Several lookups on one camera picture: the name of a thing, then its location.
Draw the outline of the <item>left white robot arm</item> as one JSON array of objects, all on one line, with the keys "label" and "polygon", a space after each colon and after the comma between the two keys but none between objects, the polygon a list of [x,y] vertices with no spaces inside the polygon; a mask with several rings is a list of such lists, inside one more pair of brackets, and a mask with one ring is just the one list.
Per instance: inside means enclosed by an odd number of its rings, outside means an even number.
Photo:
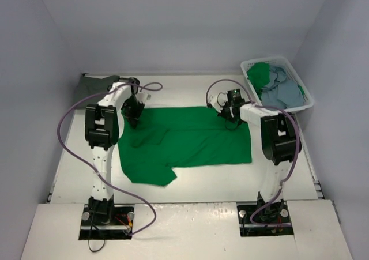
[{"label": "left white robot arm", "polygon": [[145,100],[137,97],[139,84],[134,77],[118,80],[109,88],[109,95],[88,104],[85,109],[85,139],[97,169],[88,209],[99,225],[111,224],[115,219],[114,191],[109,186],[112,154],[122,136],[124,123],[136,128],[145,107]]}]

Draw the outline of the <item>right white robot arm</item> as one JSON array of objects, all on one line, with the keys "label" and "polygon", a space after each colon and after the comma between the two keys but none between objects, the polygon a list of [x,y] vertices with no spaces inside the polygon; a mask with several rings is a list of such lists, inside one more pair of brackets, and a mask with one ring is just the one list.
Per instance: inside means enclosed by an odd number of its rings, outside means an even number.
[{"label": "right white robot arm", "polygon": [[276,226],[278,223],[270,219],[276,214],[276,206],[283,208],[283,188],[292,176],[302,148],[298,126],[292,115],[282,109],[245,101],[239,89],[228,91],[226,96],[226,99],[209,98],[208,106],[227,122],[258,127],[262,153],[269,161],[250,222],[263,227]]}]

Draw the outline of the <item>grey t shirt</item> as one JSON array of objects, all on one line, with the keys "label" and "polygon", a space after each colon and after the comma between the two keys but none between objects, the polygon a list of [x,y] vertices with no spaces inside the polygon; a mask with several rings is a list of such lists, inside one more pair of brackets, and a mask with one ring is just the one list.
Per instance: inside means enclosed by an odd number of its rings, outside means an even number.
[{"label": "grey t shirt", "polygon": [[109,92],[113,83],[118,82],[120,76],[112,75],[104,78],[93,78],[87,76],[81,76],[77,84],[77,87],[73,96],[73,104],[78,103],[86,97],[103,93],[103,95],[90,98],[75,107],[75,109],[85,109],[89,104],[97,104],[104,96],[105,93]]}]

